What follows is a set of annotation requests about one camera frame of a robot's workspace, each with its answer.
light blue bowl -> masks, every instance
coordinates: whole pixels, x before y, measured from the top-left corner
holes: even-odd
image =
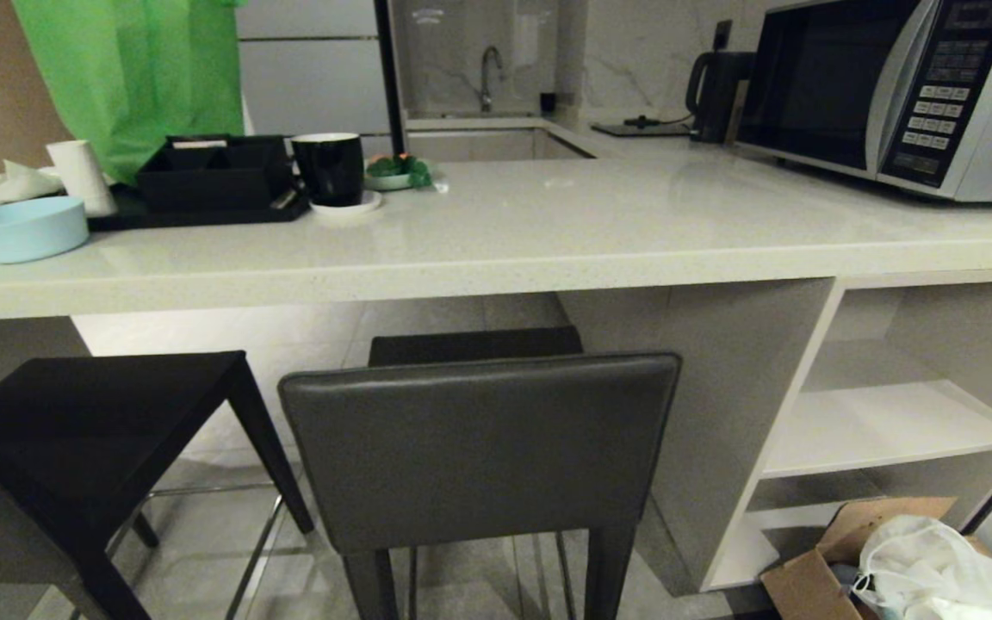
[[[86,243],[83,201],[71,196],[0,205],[0,264],[25,263]]]

paper roll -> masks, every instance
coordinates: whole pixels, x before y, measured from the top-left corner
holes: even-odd
[[[113,194],[109,193],[106,177],[98,166],[98,158],[90,142],[71,140],[48,145],[52,164],[56,165],[60,180],[67,188],[67,195],[83,199],[88,217],[102,217],[117,213]]]

stool leg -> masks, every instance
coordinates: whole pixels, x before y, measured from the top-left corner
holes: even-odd
[[[155,549],[158,546],[158,536],[155,535],[155,530],[152,529],[151,523],[148,523],[145,515],[138,514],[133,519],[133,532],[137,533],[140,541],[149,549]]]
[[[267,412],[267,406],[263,403],[263,394],[259,393],[259,386],[255,384],[251,366],[247,365],[246,360],[240,360],[238,365],[233,366],[232,372],[228,403],[232,405],[232,410],[236,412],[236,417],[244,426],[244,431],[247,432],[252,446],[255,446],[259,459],[263,460],[267,474],[270,474],[270,478],[278,487],[282,501],[286,502],[296,526],[304,534],[312,532],[312,515],[308,514],[301,491],[296,486],[293,470],[286,458],[286,450],[282,448],[278,431],[270,419],[270,412]]]
[[[362,620],[400,620],[388,550],[344,555],[343,568]]]
[[[105,557],[79,568],[80,577],[56,584],[87,620],[151,620],[125,578]]]
[[[584,620],[614,620],[618,616],[635,530],[633,524],[589,530]]]

kitchen counter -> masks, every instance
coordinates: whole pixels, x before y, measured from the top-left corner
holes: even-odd
[[[601,158],[444,164],[354,220],[96,234],[0,266],[0,318],[992,270],[992,208],[586,123],[456,125],[525,121]]]

bar stool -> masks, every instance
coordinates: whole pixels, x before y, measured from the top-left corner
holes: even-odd
[[[580,356],[574,328],[375,338],[368,369],[279,392],[362,620],[397,620],[389,549],[588,529],[586,617],[613,620],[679,375]]]
[[[141,507],[164,494],[155,483],[224,400],[296,524],[310,532],[312,517],[242,350],[39,358],[0,381],[0,582],[56,585],[89,620],[148,620],[110,561],[111,547],[129,527],[158,544]]]

